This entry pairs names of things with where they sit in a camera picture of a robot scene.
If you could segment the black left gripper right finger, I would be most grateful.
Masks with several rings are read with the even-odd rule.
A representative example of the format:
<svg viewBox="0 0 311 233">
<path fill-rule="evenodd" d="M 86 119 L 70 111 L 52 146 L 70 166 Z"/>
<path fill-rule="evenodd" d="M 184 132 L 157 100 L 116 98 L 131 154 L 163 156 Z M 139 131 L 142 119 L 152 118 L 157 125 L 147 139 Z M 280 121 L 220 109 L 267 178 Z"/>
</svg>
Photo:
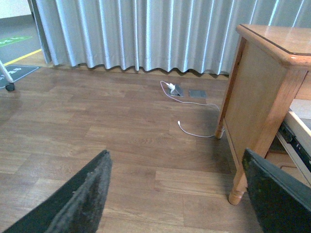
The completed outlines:
<svg viewBox="0 0 311 233">
<path fill-rule="evenodd" d="M 309 233 L 311 189 L 246 148 L 242 166 L 247 191 L 265 233 Z"/>
</svg>

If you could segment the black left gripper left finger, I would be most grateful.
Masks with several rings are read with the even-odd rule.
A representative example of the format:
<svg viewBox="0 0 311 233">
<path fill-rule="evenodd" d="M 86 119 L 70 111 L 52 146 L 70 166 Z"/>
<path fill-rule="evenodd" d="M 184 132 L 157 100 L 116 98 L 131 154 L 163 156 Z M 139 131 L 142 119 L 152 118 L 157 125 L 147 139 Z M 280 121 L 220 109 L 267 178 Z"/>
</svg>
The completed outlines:
<svg viewBox="0 0 311 233">
<path fill-rule="evenodd" d="M 7 233 L 95 233 L 107 199 L 112 160 L 103 150 Z"/>
</svg>

